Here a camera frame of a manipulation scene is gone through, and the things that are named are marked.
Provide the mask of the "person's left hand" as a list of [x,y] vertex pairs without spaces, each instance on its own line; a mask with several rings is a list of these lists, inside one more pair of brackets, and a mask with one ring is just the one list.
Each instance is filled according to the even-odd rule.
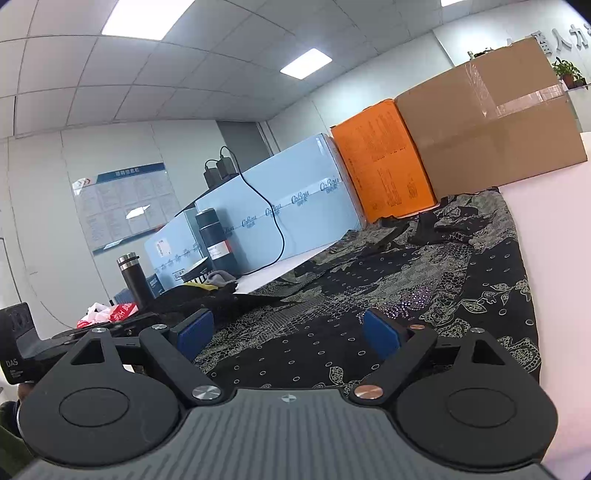
[[23,402],[24,399],[30,394],[32,389],[34,388],[34,383],[21,383],[17,387],[17,397],[20,402]]

